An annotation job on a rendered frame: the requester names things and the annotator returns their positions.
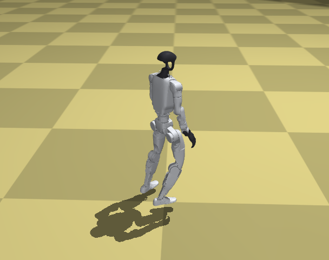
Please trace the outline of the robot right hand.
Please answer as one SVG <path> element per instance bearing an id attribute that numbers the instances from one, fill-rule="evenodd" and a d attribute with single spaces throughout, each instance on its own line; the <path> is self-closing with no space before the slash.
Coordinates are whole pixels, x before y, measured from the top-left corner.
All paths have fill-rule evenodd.
<path id="1" fill-rule="evenodd" d="M 192 147 L 193 148 L 195 146 L 196 143 L 196 138 L 194 137 L 194 134 L 189 130 L 189 132 L 187 133 L 186 131 L 183 131 L 183 134 L 185 136 L 188 136 L 189 140 L 192 142 Z"/>

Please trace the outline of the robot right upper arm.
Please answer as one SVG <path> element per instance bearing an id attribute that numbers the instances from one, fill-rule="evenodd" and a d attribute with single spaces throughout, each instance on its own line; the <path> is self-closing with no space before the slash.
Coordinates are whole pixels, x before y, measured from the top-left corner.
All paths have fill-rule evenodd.
<path id="1" fill-rule="evenodd" d="M 181 104 L 182 104 L 182 84 L 178 81 L 171 80 L 170 82 L 170 91 L 173 93 L 173 102 L 174 109 L 173 113 L 175 115 L 181 115 Z"/>

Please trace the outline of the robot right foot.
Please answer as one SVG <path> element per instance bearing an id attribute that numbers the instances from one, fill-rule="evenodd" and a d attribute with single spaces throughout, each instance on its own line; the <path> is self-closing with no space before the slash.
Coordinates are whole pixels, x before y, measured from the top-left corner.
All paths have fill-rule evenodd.
<path id="1" fill-rule="evenodd" d="M 171 203 L 176 202 L 175 197 L 164 197 L 164 199 L 161 200 L 161 201 L 158 200 L 158 198 L 154 198 L 154 200 L 153 200 L 153 205 L 154 206 L 163 205 L 163 204 L 171 204 Z"/>

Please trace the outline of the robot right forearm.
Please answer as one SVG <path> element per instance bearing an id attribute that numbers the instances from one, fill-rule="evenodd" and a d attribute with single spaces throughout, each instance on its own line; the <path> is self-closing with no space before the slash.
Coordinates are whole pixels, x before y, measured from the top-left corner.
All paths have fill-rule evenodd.
<path id="1" fill-rule="evenodd" d="M 187 126 L 187 122 L 186 122 L 186 116 L 185 116 L 185 110 L 183 107 L 181 107 L 181 115 L 177 116 L 177 120 L 179 122 L 179 126 L 181 128 L 181 133 L 183 134 L 183 131 L 186 131 L 187 133 L 189 132 L 189 128 Z"/>

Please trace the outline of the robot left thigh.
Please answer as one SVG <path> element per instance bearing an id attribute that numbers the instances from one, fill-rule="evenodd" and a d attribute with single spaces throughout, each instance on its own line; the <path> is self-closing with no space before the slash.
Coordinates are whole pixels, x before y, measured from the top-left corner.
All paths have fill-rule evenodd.
<path id="1" fill-rule="evenodd" d="M 152 162 L 157 162 L 160 158 L 161 151 L 163 149 L 163 145 L 165 143 L 165 138 L 166 135 L 160 133 L 156 126 L 155 126 L 155 120 L 150 122 L 151 129 L 154 131 L 153 132 L 153 145 L 154 145 L 154 150 L 151 151 L 149 154 L 149 160 Z"/>

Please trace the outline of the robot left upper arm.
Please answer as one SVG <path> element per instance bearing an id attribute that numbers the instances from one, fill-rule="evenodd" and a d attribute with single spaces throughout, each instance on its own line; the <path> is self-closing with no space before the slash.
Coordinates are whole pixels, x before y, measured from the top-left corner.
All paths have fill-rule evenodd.
<path id="1" fill-rule="evenodd" d="M 150 99 L 152 100 L 152 78 L 156 73 L 152 73 L 149 75 L 149 82 L 150 82 Z"/>

